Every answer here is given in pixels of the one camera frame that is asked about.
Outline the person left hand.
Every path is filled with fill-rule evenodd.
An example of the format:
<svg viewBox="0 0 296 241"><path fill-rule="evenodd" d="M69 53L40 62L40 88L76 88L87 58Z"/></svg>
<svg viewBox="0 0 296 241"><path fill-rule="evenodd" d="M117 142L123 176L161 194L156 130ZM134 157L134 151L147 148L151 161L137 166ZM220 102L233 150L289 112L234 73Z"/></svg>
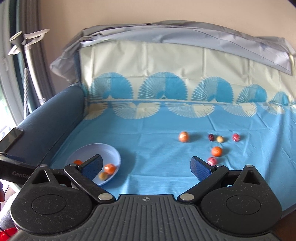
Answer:
<svg viewBox="0 0 296 241"><path fill-rule="evenodd" d="M5 193L3 191L3 184L0 182L0 202L5 201Z"/></svg>

